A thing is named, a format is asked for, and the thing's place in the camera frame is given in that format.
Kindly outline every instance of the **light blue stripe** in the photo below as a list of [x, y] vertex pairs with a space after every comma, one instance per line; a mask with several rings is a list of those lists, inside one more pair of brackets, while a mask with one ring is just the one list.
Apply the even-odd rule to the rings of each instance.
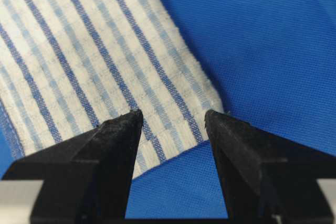
[[141, 46], [143, 47], [143, 49], [147, 53], [147, 56], [148, 56], [149, 60], [152, 62], [152, 65], [154, 66], [157, 73], [159, 74], [159, 77], [160, 77], [161, 81], [164, 83], [164, 85], [168, 89], [170, 95], [172, 96], [175, 103], [179, 107], [180, 112], [183, 115], [183, 118], [185, 120], [187, 120], [189, 128], [192, 131], [196, 141], [198, 143], [201, 143], [203, 141], [203, 137], [201, 135], [200, 129], [198, 128], [198, 125], [197, 125], [194, 117], [191, 115], [184, 99], [181, 97], [181, 95], [177, 91], [177, 89], [174, 86], [174, 84], [172, 83], [172, 81], [166, 75], [164, 69], [162, 68], [158, 58], [156, 57], [156, 55], [155, 55], [155, 53], [152, 49], [152, 46], [149, 44], [149, 42], [146, 39], [146, 37], [144, 36], [142, 30], [140, 29], [140, 27], [136, 23], [133, 15], [132, 15], [130, 9], [128, 8], [128, 6], [126, 5], [125, 1], [124, 0], [116, 0], [116, 1], [118, 2], [119, 7], [123, 11], [123, 13], [124, 13], [126, 19], [128, 20], [129, 24], [131, 25], [131, 27], [132, 27], [134, 33], [136, 34]]
[[[8, 34], [7, 32], [3, 29], [2, 27], [2, 24], [0, 24], [0, 35], [1, 37], [3, 38], [4, 42], [6, 43], [7, 47], [9, 48], [10, 52], [13, 54], [13, 49], [11, 48], [12, 45], [8, 43]], [[22, 103], [22, 100], [21, 100], [21, 97], [19, 95], [19, 93], [17, 92], [16, 90], [16, 87], [14, 86], [7, 70], [5, 69], [5, 67], [2, 65], [1, 61], [0, 61], [0, 73], [3, 77], [3, 79], [5, 80], [6, 82], [6, 85], [9, 89], [9, 91], [11, 92], [12, 94], [12, 98], [15, 102], [15, 105], [17, 106], [19, 112], [20, 112], [20, 115], [21, 115], [21, 118], [23, 119], [23, 121], [25, 122], [26, 126], [27, 126], [27, 130], [29, 132], [29, 135], [31, 137], [31, 139], [34, 141], [34, 146], [39, 150], [39, 149], [42, 149], [42, 143], [36, 133], [36, 130], [35, 130], [35, 127], [30, 119], [30, 117], [28, 116], [27, 114], [27, 111]]]
[[137, 76], [138, 80], [140, 81], [143, 90], [146, 92], [147, 96], [150, 98], [151, 105], [155, 108], [155, 111], [159, 115], [160, 120], [161, 120], [162, 124], [164, 125], [164, 128], [166, 130], [169, 130], [170, 135], [172, 136], [172, 138], [174, 140], [176, 148], [178, 149], [179, 152], [184, 151], [182, 141], [181, 141], [181, 139], [180, 139], [180, 137], [177, 133], [176, 128], [174, 127], [174, 125], [170, 121], [164, 107], [162, 106], [162, 104], [158, 100], [155, 92], [153, 91], [153, 89], [149, 85], [145, 74], [143, 73], [143, 71], [140, 68], [138, 62], [136, 61], [135, 57], [133, 56], [133, 54], [132, 54], [132, 52], [131, 52], [131, 50], [128, 46], [128, 43], [126, 42], [125, 38], [122, 36], [122, 34], [120, 33], [118, 27], [116, 26], [114, 20], [112, 19], [109, 11], [106, 8], [106, 5], [104, 4], [104, 2], [102, 0], [94, 0], [94, 2], [96, 4], [96, 6], [99, 8], [100, 13], [103, 15], [107, 26], [110, 27], [110, 29], [113, 33], [113, 36], [115, 37], [119, 46], [121, 47], [122, 52], [125, 55], [127, 62], [130, 64], [130, 66], [132, 67], [135, 75]]
[[101, 99], [103, 100], [104, 104], [106, 105], [108, 109], [110, 116], [112, 118], [116, 118], [118, 116], [118, 112], [114, 108], [109, 94], [107, 93], [104, 85], [102, 84], [97, 72], [93, 68], [90, 58], [87, 56], [85, 50], [83, 49], [82, 44], [77, 39], [75, 31], [70, 25], [68, 19], [64, 16], [63, 11], [61, 10], [60, 6], [57, 4], [55, 0], [48, 0], [48, 2], [51, 5], [55, 15], [61, 21], [64, 31], [66, 32], [67, 36], [71, 40], [71, 43], [73, 47], [75, 48], [77, 55], [80, 57], [82, 64], [84, 65], [88, 74], [90, 75], [90, 79], [95, 84]]
[[77, 80], [73, 70], [71, 69], [65, 55], [63, 54], [61, 48], [59, 47], [59, 44], [58, 44], [56, 38], [54, 37], [53, 33], [51, 32], [48, 24], [46, 23], [42, 14], [38, 10], [37, 6], [34, 4], [33, 0], [24, 0], [24, 1], [26, 2], [26, 4], [29, 7], [30, 11], [32, 12], [33, 16], [35, 17], [35, 19], [39, 23], [40, 28], [44, 32], [46, 38], [48, 39], [48, 41], [51, 45], [51, 47], [53, 48], [53, 51], [54, 51], [55, 55], [57, 56], [65, 74], [67, 75], [67, 77], [68, 77], [68, 79], [69, 79], [69, 81], [72, 85], [72, 88], [76, 92], [76, 95], [77, 95], [81, 105], [85, 109], [86, 114], [87, 114], [92, 126], [96, 127], [97, 125], [99, 125], [99, 120], [97, 119], [97, 116], [96, 116], [90, 102], [88, 101], [85, 93], [83, 92], [82, 88], [80, 87], [80, 85], [78, 83], [78, 80]]
[[138, 164], [140, 166], [140, 170], [141, 170], [141, 173], [144, 173], [148, 170], [148, 167], [147, 167], [147, 164], [146, 164], [146, 160], [144, 159], [143, 155], [142, 155], [142, 151], [140, 149], [138, 149], [138, 152], [137, 152], [137, 161], [138, 161]]
[[17, 131], [12, 123], [5, 105], [0, 98], [0, 131], [4, 134], [5, 140], [10, 146], [12, 156], [14, 159], [19, 159], [25, 156], [25, 151], [20, 142]]
[[[85, 24], [85, 27], [88, 31], [88, 33], [91, 35], [94, 43], [96, 44], [101, 56], [103, 57], [106, 65], [108, 66], [112, 76], [114, 77], [116, 83], [118, 84], [121, 92], [123, 93], [127, 103], [131, 107], [131, 109], [137, 109], [138, 105], [132, 96], [130, 90], [128, 89], [127, 85], [125, 84], [124, 80], [122, 79], [119, 70], [117, 69], [116, 65], [114, 64], [111, 56], [109, 55], [109, 52], [107, 51], [104, 43], [102, 42], [100, 35], [97, 33], [96, 29], [94, 28], [89, 16], [85, 12], [82, 4], [79, 0], [71, 0], [73, 5], [75, 6], [75, 9], [82, 19], [83, 23]], [[162, 146], [158, 140], [158, 138], [153, 135], [152, 130], [150, 129], [147, 120], [144, 119], [143, 121], [143, 133], [145, 134], [146, 138], [150, 140], [154, 146], [154, 149], [156, 151], [156, 154], [160, 160], [160, 162], [164, 162], [166, 160], [166, 157], [164, 155], [164, 152], [162, 150]]]
[[42, 69], [42, 71], [44, 72], [48, 83], [50, 85], [50, 87], [52, 88], [54, 95], [56, 97], [56, 100], [59, 104], [59, 106], [61, 107], [61, 109], [63, 110], [64, 115], [66, 116], [66, 119], [68, 121], [68, 123], [70, 124], [71, 130], [73, 132], [74, 135], [78, 135], [80, 133], [80, 130], [78, 128], [78, 125], [76, 123], [76, 120], [73, 116], [73, 114], [71, 114], [68, 104], [65, 101], [61, 91], [59, 90], [56, 81], [54, 80], [54, 78], [52, 77], [50, 70], [48, 68], [48, 65], [46, 64], [44, 57], [41, 54], [41, 51], [39, 50], [37, 44], [35, 43], [34, 39], [32, 38], [32, 36], [30, 35], [30, 32], [27, 30], [27, 28], [25, 27], [25, 25], [23, 24], [19, 14], [15, 11], [14, 7], [11, 4], [10, 0], [2, 0], [4, 5], [7, 7], [7, 10], [9, 11], [9, 13], [11, 14], [12, 19], [15, 21], [16, 26], [20, 29], [22, 36], [25, 38], [25, 40], [27, 41], [27, 43], [30, 46], [31, 51], [33, 52], [33, 55], [37, 58], [40, 67]]
[[193, 74], [190, 72], [190, 69], [188, 66], [184, 63], [181, 55], [177, 52], [176, 47], [174, 46], [172, 40], [170, 39], [169, 35], [163, 28], [160, 20], [156, 16], [156, 14], [153, 12], [150, 4], [148, 3], [148, 0], [138, 0], [141, 4], [142, 8], [147, 14], [147, 17], [149, 20], [153, 23], [157, 33], [160, 35], [160, 38], [163, 40], [163, 43], [165, 45], [165, 48], [170, 56], [175, 61], [176, 66], [179, 68], [181, 73], [184, 75], [185, 79], [189, 82], [192, 90], [196, 94], [197, 98], [201, 102], [202, 108], [204, 110], [208, 110], [211, 108], [210, 102], [206, 98], [201, 86], [198, 84], [198, 82], [195, 80]]

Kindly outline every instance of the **blue and white fabric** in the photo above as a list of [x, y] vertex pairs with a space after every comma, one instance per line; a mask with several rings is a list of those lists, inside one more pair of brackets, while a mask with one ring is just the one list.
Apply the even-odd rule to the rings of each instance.
[[0, 0], [0, 125], [15, 158], [140, 108], [134, 177], [207, 139], [222, 104], [160, 0]]

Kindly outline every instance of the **blue stripe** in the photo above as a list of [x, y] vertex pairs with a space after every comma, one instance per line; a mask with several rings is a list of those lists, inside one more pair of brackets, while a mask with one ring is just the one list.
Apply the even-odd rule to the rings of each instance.
[[23, 58], [21, 57], [21, 55], [19, 54], [19, 52], [16, 50], [12, 40], [10, 39], [10, 37], [8, 36], [7, 32], [4, 30], [4, 28], [2, 27], [2, 25], [0, 25], [0, 34], [2, 39], [4, 40], [4, 42], [6, 43], [8, 49], [10, 50], [15, 62], [17, 63], [17, 65], [20, 67], [20, 70], [25, 78], [25, 80], [27, 81], [30, 91], [32, 92], [32, 95], [37, 103], [37, 106], [40, 110], [41, 115], [43, 116], [44, 120], [47, 123], [47, 126], [50, 130], [50, 133], [52, 135], [52, 137], [54, 138], [55, 142], [61, 142], [62, 138], [56, 128], [56, 125], [54, 123], [53, 118], [51, 117], [48, 108], [46, 107], [46, 104], [44, 102], [44, 99], [40, 93], [40, 91], [38, 90], [36, 83], [33, 79], [33, 77], [31, 76], [27, 65], [25, 64]]
[[0, 99], [0, 131], [4, 134], [6, 141], [9, 143], [10, 150], [14, 159], [25, 156], [25, 151], [21, 145], [17, 131], [12, 123], [6, 108]]
[[50, 87], [52, 88], [54, 95], [56, 97], [56, 100], [58, 102], [58, 104], [60, 105], [61, 109], [63, 110], [64, 115], [66, 116], [66, 119], [68, 121], [68, 123], [70, 124], [71, 130], [73, 132], [74, 135], [78, 135], [79, 134], [79, 128], [78, 125], [76, 123], [76, 120], [73, 116], [73, 114], [71, 114], [68, 104], [64, 99], [64, 96], [62, 95], [61, 91], [59, 90], [56, 81], [54, 80], [54, 78], [52, 77], [48, 65], [46, 64], [44, 57], [41, 54], [41, 51], [39, 50], [37, 44], [35, 43], [34, 39], [32, 38], [32, 36], [30, 35], [30, 32], [27, 30], [27, 28], [25, 27], [24, 23], [22, 22], [19, 14], [15, 11], [15, 9], [13, 8], [11, 1], [10, 0], [2, 0], [4, 5], [7, 7], [7, 10], [9, 11], [9, 13], [11, 14], [12, 19], [15, 21], [16, 26], [20, 29], [22, 36], [25, 38], [25, 40], [27, 41], [27, 43], [30, 46], [31, 51], [33, 52], [33, 55], [37, 58], [40, 67], [42, 69], [42, 71], [44, 72], [48, 83], [50, 85]]
[[55, 0], [48, 0], [48, 2], [51, 5], [55, 15], [61, 21], [67, 36], [71, 40], [71, 43], [72, 43], [73, 47], [75, 48], [77, 55], [80, 57], [80, 60], [83, 64], [83, 66], [86, 68], [86, 70], [87, 70], [87, 72], [90, 76], [90, 79], [92, 80], [93, 84], [96, 86], [96, 88], [99, 92], [99, 95], [100, 95], [102, 101], [104, 102], [104, 104], [106, 105], [106, 108], [107, 108], [110, 116], [112, 118], [116, 118], [118, 116], [118, 112], [114, 108], [109, 94], [107, 93], [104, 85], [102, 84], [97, 72], [93, 68], [92, 63], [90, 61], [90, 58], [87, 56], [85, 50], [83, 49], [82, 44], [77, 39], [76, 34], [75, 34], [72, 26], [70, 25], [67, 18], [64, 16], [64, 13], [61, 10], [60, 6], [57, 4], [57, 2]]
[[[6, 46], [8, 47], [9, 51], [13, 55], [14, 60], [19, 65], [19, 67], [20, 67], [20, 65], [24, 65], [24, 63], [22, 61], [22, 58], [20, 57], [19, 53], [17, 52], [16, 48], [14, 47], [14, 45], [13, 45], [11, 39], [9, 38], [7, 32], [2, 27], [2, 24], [0, 24], [0, 36], [4, 40]], [[36, 133], [35, 127], [34, 127], [32, 121], [31, 121], [30, 117], [27, 114], [27, 111], [26, 111], [26, 109], [25, 109], [25, 107], [24, 107], [24, 105], [22, 103], [20, 95], [18, 94], [18, 92], [17, 92], [17, 90], [15, 88], [15, 85], [13, 84], [13, 82], [12, 82], [12, 80], [11, 80], [11, 78], [10, 78], [7, 70], [5, 69], [5, 67], [1, 64], [1, 61], [0, 61], [0, 73], [1, 73], [1, 75], [3, 77], [3, 79], [5, 80], [6, 85], [7, 85], [8, 89], [9, 89], [9, 91], [12, 94], [12, 98], [13, 98], [13, 100], [15, 102], [15, 105], [17, 106], [17, 108], [18, 108], [18, 110], [20, 112], [21, 118], [23, 119], [23, 121], [25, 122], [25, 124], [27, 126], [29, 135], [30, 135], [31, 139], [34, 142], [34, 146], [38, 150], [42, 149], [43, 146], [42, 146], [42, 143], [41, 143], [41, 141], [40, 141], [40, 139], [39, 139], [39, 137], [38, 137], [38, 135]], [[29, 73], [24, 73], [23, 72], [23, 75], [24, 75], [24, 77], [25, 77], [25, 79], [27, 80], [28, 83], [33, 80], [31, 78], [31, 75]]]
[[[82, 4], [79, 2], [79, 0], [71, 0], [73, 5], [76, 8], [76, 11], [78, 15], [81, 17], [83, 23], [85, 24], [85, 27], [88, 31], [88, 33], [91, 35], [94, 43], [96, 44], [100, 54], [102, 55], [106, 65], [108, 66], [112, 76], [116, 80], [116, 83], [118, 84], [121, 92], [123, 93], [127, 103], [131, 107], [132, 110], [137, 109], [138, 105], [136, 101], [134, 100], [131, 92], [129, 91], [128, 87], [126, 86], [125, 82], [123, 81], [116, 65], [113, 63], [112, 58], [110, 57], [105, 45], [103, 44], [99, 34], [97, 33], [96, 29], [94, 28], [89, 16], [86, 14]], [[146, 138], [150, 141], [152, 141], [154, 149], [159, 157], [160, 162], [163, 162], [166, 160], [166, 157], [163, 153], [161, 144], [156, 136], [153, 135], [148, 123], [146, 120], [143, 122], [143, 133], [145, 134]]]
[[166, 73], [164, 72], [159, 60], [157, 59], [156, 55], [153, 52], [153, 49], [151, 45], [149, 44], [148, 40], [144, 36], [142, 30], [140, 27], [137, 25], [136, 21], [134, 20], [134, 17], [132, 13], [130, 12], [129, 8], [127, 7], [126, 3], [124, 0], [117, 0], [121, 10], [123, 11], [126, 19], [130, 23], [134, 33], [136, 34], [140, 44], [142, 45], [143, 49], [146, 51], [150, 61], [152, 62], [153, 66], [155, 67], [157, 73], [160, 76], [161, 81], [165, 84], [167, 89], [169, 90], [169, 93], [173, 97], [174, 101], [176, 102], [177, 106], [179, 107], [181, 113], [183, 114], [183, 117], [185, 120], [188, 121], [189, 127], [198, 143], [203, 141], [201, 132], [198, 128], [198, 125], [191, 115], [187, 105], [185, 104], [183, 98], [181, 95], [178, 93], [176, 87], [172, 83], [172, 81], [168, 78]]
[[133, 56], [133, 54], [132, 54], [132, 52], [131, 52], [131, 50], [128, 46], [127, 41], [124, 39], [124, 37], [120, 33], [118, 27], [116, 26], [114, 20], [112, 19], [109, 11], [106, 8], [106, 5], [104, 4], [104, 2], [102, 0], [94, 0], [94, 2], [96, 4], [96, 6], [98, 7], [100, 13], [103, 15], [107, 26], [110, 27], [110, 29], [112, 30], [113, 36], [117, 40], [119, 46], [122, 49], [123, 54], [126, 57], [126, 60], [130, 64], [130, 66], [132, 67], [135, 75], [137, 76], [138, 80], [140, 81], [143, 90], [146, 92], [147, 96], [150, 98], [151, 104], [155, 108], [155, 111], [157, 112], [158, 116], [160, 117], [160, 120], [161, 120], [162, 124], [164, 125], [164, 128], [166, 130], [169, 130], [170, 135], [172, 136], [172, 139], [174, 140], [174, 143], [176, 145], [176, 148], [178, 149], [178, 152], [184, 151], [182, 141], [181, 141], [181, 139], [180, 139], [180, 137], [177, 133], [176, 128], [174, 127], [174, 125], [170, 121], [164, 107], [159, 102], [155, 92], [153, 91], [153, 89], [149, 85], [145, 74], [143, 73], [142, 69], [140, 68], [140, 66], [137, 62], [137, 60]]
[[42, 17], [40, 11], [38, 10], [38, 8], [34, 4], [34, 2], [32, 0], [25, 0], [25, 2], [27, 4], [27, 6], [29, 7], [29, 9], [31, 10], [33, 16], [35, 17], [35, 19], [39, 23], [42, 31], [44, 32], [45, 36], [47, 37], [47, 39], [49, 41], [51, 47], [53, 48], [54, 53], [57, 56], [61, 66], [63, 67], [63, 70], [66, 73], [66, 75], [67, 75], [67, 77], [68, 77], [68, 79], [69, 79], [69, 81], [72, 85], [72, 88], [75, 90], [81, 105], [85, 109], [86, 114], [88, 115], [88, 118], [89, 118], [92, 126], [96, 127], [97, 125], [99, 125], [99, 121], [97, 119], [97, 116], [96, 116], [91, 104], [89, 103], [86, 95], [84, 94], [82, 88], [80, 87], [80, 85], [78, 83], [78, 80], [77, 80], [73, 70], [71, 69], [66, 57], [64, 56], [62, 50], [60, 49], [56, 38], [54, 37], [54, 35], [51, 32], [48, 24], [46, 23], [45, 19]]
[[141, 6], [143, 7], [144, 11], [147, 14], [147, 17], [149, 20], [153, 23], [157, 33], [160, 35], [160, 38], [163, 40], [163, 43], [166, 47], [166, 50], [170, 56], [175, 61], [176, 66], [178, 69], [183, 73], [185, 79], [189, 82], [192, 90], [196, 94], [197, 98], [199, 99], [202, 108], [204, 110], [208, 110], [211, 108], [211, 104], [206, 98], [201, 86], [198, 84], [198, 82], [195, 80], [193, 74], [190, 72], [190, 69], [188, 66], [184, 63], [181, 55], [177, 52], [176, 47], [174, 46], [172, 40], [170, 39], [169, 35], [163, 28], [160, 20], [156, 16], [156, 14], [153, 12], [150, 4], [148, 3], [148, 0], [138, 0]]

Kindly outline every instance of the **blue fabric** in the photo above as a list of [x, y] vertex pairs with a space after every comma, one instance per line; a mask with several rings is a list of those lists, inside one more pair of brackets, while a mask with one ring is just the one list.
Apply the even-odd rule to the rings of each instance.
[[[161, 1], [233, 116], [336, 154], [334, 0]], [[195, 172], [199, 154], [190, 150], [172, 160], [169, 170], [163, 165], [134, 181], [127, 216], [221, 216], [221, 194], [214, 197], [207, 183], [198, 189], [189, 183], [218, 180], [214, 170], [205, 172], [210, 156], [202, 155], [204, 166]], [[180, 169], [193, 172], [167, 176]], [[180, 187], [172, 190], [176, 183]], [[204, 192], [212, 205], [195, 200]]]
[[0, 178], [5, 174], [6, 170], [8, 169], [12, 161], [13, 157], [11, 156], [5, 138], [0, 131]]
[[132, 182], [127, 218], [227, 218], [209, 142]]

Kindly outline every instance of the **fabric swatch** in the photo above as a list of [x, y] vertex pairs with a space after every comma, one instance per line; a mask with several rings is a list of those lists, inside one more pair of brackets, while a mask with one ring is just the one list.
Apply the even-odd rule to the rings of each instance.
[[0, 0], [1, 130], [19, 158], [140, 108], [134, 177], [207, 139], [221, 101], [160, 0]]

